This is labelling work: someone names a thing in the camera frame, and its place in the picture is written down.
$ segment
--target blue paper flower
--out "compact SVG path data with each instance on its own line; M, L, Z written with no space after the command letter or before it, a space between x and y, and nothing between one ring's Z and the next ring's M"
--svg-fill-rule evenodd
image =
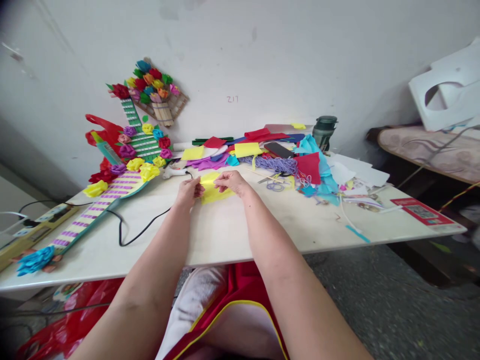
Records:
M54 257L55 247L48 246L22 258L17 276L35 273L43 269Z
M161 138L164 137L164 132L162 130L159 130L159 129L154 129L153 130L153 137L155 138L155 140L160 140Z

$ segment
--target yellow sticky note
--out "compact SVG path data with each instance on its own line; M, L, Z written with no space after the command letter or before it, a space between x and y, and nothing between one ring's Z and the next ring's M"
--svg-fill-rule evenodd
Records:
M202 159L204 155L204 146L192 147L185 149L181 157L182 160L198 160Z
M215 188L214 181L220 176L219 172L209 172L200 178L200 184L205 188L203 196L201 197L201 204L214 203L218 200L223 200L235 195L235 193L227 189L220 193L219 189Z
M307 128L305 124L301 124L299 122L292 122L290 125L292 125L297 130L305 130Z
M244 158L250 155L260 155L263 153L260 150L260 146L258 142L247 142L247 143L238 143L235 144L235 155L236 158Z

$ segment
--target paper flower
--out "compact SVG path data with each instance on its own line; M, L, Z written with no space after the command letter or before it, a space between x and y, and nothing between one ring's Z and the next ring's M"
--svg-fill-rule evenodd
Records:
M161 149L167 149L170 147L170 145L171 145L170 138L166 136L158 140L158 147L160 147Z
M20 259L17 276L32 274L43 269L52 260L55 253L55 246L48 246L31 253Z
M157 156L153 159L153 164L156 167L163 168L165 165L167 165L167 161L163 157Z
M150 96L148 96L146 93L142 92L140 94L140 102L142 104L150 104L152 100L150 100Z
M143 60L137 61L136 66L144 73L148 73L152 68L152 65Z
M151 83L154 82L155 78L154 78L152 75L150 75L150 74L145 74L145 75L143 75L143 80L145 80L146 83L147 83L148 85L150 85Z
M127 171L127 166L124 163L112 165L110 172L115 175L122 175Z
M128 99L130 97L129 88L122 84L116 84L113 86L113 93L119 99Z
M135 101L140 101L140 91L135 88L130 89L130 96Z
M133 126L125 126L123 128L123 133L129 137L132 137L137 134L137 130L135 130Z
M118 142L119 142L119 143L122 143L123 145L126 145L126 144L128 144L129 142L131 142L131 141L132 141L132 139L130 138L130 136L125 135L124 133L118 135Z
M154 126L149 123L144 123L141 126L141 130L146 134L146 135L152 135L154 132Z
M96 198L97 196L102 195L102 193L108 188L109 185L105 181L100 180L99 182L88 185L86 189L83 190L83 193L89 198Z
M122 145L120 147L120 157L121 158L134 158L137 152L135 151L132 145Z
M143 160L140 157L136 157L128 162L128 164L126 165L126 168L129 171L138 171L144 163L145 163L145 160Z
M164 87L164 83L161 82L160 80L154 80L151 84L155 89L161 89Z
M158 95L160 95L162 98L166 99L169 96L169 92L164 89L158 89Z
M152 164L145 163L140 167L140 176L144 183L152 180L154 177L157 177L158 175L160 175L159 168L156 166L153 166Z
M180 95L180 90L179 90L179 87L178 86L175 86L173 84L170 84L170 92L175 95L175 96L179 96Z
M159 79L159 80L160 80L160 79L162 78L162 73L161 73L158 69L156 69L156 68L154 68L154 67L152 67L152 68L150 69L149 73L150 73L150 75L152 75L155 79Z
M152 103L161 103L162 98L156 92L150 94L150 100Z
M170 149L162 149L160 152L160 156L164 159L170 159L172 157L172 152Z
M162 75L161 80L163 81L164 84L167 84L167 85L170 85L171 83L174 82L172 77L170 75L165 74L165 73Z
M153 94L155 92L155 89L153 86L147 86L145 89L143 89L143 92L150 96L150 94Z
M145 73L142 70L140 70L139 68L136 68L135 70L133 70L133 75L135 75L139 79L143 79Z
M134 77L129 77L126 81L126 84L131 87L131 88L136 88L137 85L135 85L135 78Z
M135 85L136 85L136 88L142 92L147 86L147 82L142 78L138 78L138 79L135 79Z
M164 132L160 129L154 129L153 130L153 137L155 138L155 140L160 140L161 138L164 137Z

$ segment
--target red paper flower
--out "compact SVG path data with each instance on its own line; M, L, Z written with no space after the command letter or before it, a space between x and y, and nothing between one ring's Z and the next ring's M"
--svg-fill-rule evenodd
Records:
M111 183L117 175L114 175L110 172L110 169L106 169L95 174L92 174L90 179L88 180L92 184L98 183L100 180L103 180L106 183Z
M113 85L113 94L119 99L128 99L130 97L129 88L122 84Z
M147 87L147 82L143 79L135 79L135 85L142 92Z
M162 80L162 73L158 71L158 69L152 67L149 71L150 75L152 75L155 79Z
M158 147L161 149L168 149L170 147L170 144L171 144L170 138L166 136L158 140Z

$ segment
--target red plastic bag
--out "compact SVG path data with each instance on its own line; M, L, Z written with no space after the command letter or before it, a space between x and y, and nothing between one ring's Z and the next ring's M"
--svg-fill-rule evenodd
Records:
M64 309L110 303L124 278L85 282L71 295ZM67 359L102 317L108 306L68 313L64 318L43 328L16 353L17 360L41 360L63 353Z

